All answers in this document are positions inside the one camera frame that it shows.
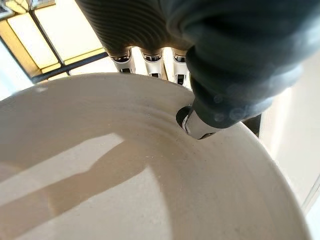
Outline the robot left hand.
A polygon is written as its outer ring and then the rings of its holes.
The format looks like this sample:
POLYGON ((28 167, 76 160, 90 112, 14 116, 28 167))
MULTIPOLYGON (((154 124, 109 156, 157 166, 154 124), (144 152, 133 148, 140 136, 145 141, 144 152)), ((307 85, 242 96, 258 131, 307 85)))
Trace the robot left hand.
POLYGON ((127 64, 163 48, 190 73, 191 106, 178 111, 188 135, 203 139, 265 111, 291 87, 320 47, 317 0, 79 0, 107 54, 127 64))

